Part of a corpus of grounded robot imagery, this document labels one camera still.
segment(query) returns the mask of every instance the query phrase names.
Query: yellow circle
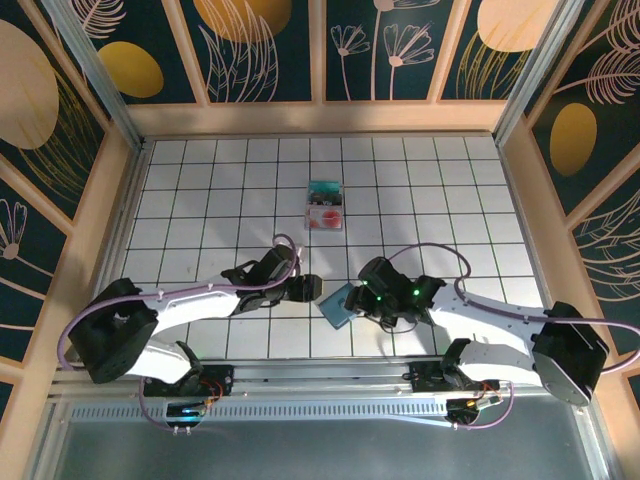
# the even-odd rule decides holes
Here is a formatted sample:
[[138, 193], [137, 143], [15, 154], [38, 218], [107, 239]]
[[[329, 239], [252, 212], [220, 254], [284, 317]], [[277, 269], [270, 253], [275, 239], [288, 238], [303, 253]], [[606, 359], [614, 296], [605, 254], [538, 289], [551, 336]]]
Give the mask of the yellow circle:
[[4, 20], [0, 38], [0, 138], [18, 148], [41, 147], [58, 121], [55, 71], [38, 44]]
[[524, 52], [536, 46], [557, 0], [483, 0], [478, 35], [499, 52]]
[[256, 20], [264, 19], [274, 37], [291, 18], [291, 0], [194, 0], [193, 3], [211, 30], [232, 42], [263, 39], [261, 31], [255, 32], [252, 28], [247, 8], [252, 10]]
[[113, 42], [98, 51], [116, 88], [136, 98], [160, 93], [164, 77], [158, 62], [145, 50], [129, 42]]
[[560, 175], [570, 177], [589, 160], [596, 144], [598, 124], [589, 107], [570, 103], [551, 128], [551, 164]]

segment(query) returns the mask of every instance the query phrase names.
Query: metal frame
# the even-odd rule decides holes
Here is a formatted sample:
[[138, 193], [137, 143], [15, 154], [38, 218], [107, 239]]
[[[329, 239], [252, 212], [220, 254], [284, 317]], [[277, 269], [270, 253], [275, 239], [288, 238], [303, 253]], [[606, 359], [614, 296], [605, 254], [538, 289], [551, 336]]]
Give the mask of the metal frame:
[[122, 96], [111, 81], [106, 68], [98, 58], [95, 47], [84, 33], [71, 2], [42, 0], [42, 6], [56, 25], [67, 47], [82, 66], [88, 80], [120, 128], [129, 146], [140, 151], [140, 135], [134, 126]]
[[498, 120], [494, 138], [502, 147], [522, 116], [534, 92], [562, 48], [565, 38], [578, 20], [584, 0], [561, 0], [556, 5], [538, 45], [527, 59], [505, 109]]

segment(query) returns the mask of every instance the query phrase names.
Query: white leaf illustration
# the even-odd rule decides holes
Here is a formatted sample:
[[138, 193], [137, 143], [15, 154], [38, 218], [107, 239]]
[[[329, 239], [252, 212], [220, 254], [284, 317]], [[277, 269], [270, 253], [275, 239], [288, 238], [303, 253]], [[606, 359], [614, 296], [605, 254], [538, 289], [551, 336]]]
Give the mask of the white leaf illustration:
[[589, 100], [622, 105], [640, 86], [640, 50], [612, 50], [593, 64], [586, 79]]
[[575, 239], [598, 298], [608, 302], [640, 297], [640, 191], [624, 204], [585, 219]]
[[127, 12], [123, 0], [70, 0], [90, 38], [105, 39], [113, 33]]
[[[278, 52], [269, 25], [256, 17], [245, 4], [247, 18], [243, 20], [230, 0], [221, 0], [224, 15], [214, 2], [203, 2], [213, 35], [199, 26], [209, 50], [207, 89], [214, 102], [270, 101], [278, 86]], [[241, 41], [229, 41], [236, 38]]]
[[605, 31], [607, 40], [619, 52], [640, 47], [640, 0], [619, 0]]

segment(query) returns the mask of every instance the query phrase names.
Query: orange wire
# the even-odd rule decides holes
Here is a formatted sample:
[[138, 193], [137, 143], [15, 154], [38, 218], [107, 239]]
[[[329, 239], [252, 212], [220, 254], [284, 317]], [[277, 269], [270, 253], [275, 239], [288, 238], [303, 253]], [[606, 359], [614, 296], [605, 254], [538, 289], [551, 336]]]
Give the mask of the orange wire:
[[493, 388], [491, 385], [489, 385], [486, 382], [482, 382], [482, 384], [485, 386], [485, 392], [487, 391], [486, 389], [488, 388], [489, 390], [491, 390], [493, 393], [495, 393], [496, 395], [498, 395], [498, 398], [500, 399], [500, 401], [502, 401], [502, 394], [497, 391], [495, 388]]

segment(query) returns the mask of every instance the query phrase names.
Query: black mount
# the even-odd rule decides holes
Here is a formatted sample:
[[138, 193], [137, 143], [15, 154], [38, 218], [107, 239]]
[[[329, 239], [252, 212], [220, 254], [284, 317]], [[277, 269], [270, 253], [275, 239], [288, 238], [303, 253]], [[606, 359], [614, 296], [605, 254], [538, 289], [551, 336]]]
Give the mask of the black mount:
[[[411, 388], [417, 392], [477, 392], [482, 390], [483, 382], [475, 382], [458, 369], [460, 354], [470, 340], [454, 340], [442, 360], [425, 360], [409, 363], [409, 373], [403, 375], [411, 381]], [[484, 383], [498, 390], [498, 380], [485, 380]]]
[[[556, 302], [550, 318], [582, 318], [573, 306]], [[544, 388], [572, 405], [589, 405], [609, 347], [590, 325], [547, 323], [533, 338], [534, 369]]]
[[[282, 278], [294, 260], [294, 252], [289, 247], [276, 245], [259, 262], [252, 260], [236, 268], [223, 271], [221, 276], [233, 285], [264, 285]], [[296, 275], [288, 278], [277, 287], [256, 292], [239, 290], [236, 295], [240, 298], [240, 302], [231, 314], [232, 316], [251, 312], [263, 306], [273, 307], [282, 301], [312, 302], [322, 295], [322, 279], [317, 275]]]
[[232, 365], [202, 365], [186, 343], [176, 344], [186, 353], [191, 369], [171, 385], [155, 378], [148, 379], [144, 386], [145, 397], [210, 397], [212, 390], [218, 397], [231, 394], [234, 371]]
[[349, 293], [344, 305], [347, 310], [379, 318], [380, 324], [388, 328], [395, 327], [398, 318], [411, 324], [433, 325], [429, 309], [436, 292], [446, 285], [443, 280], [421, 275], [412, 282], [384, 257], [367, 263], [358, 278], [362, 286]]
[[[140, 292], [130, 279], [121, 278], [88, 306]], [[69, 339], [93, 383], [111, 382], [133, 367], [158, 324], [157, 316], [143, 301], [119, 303], [88, 315], [71, 330]]]

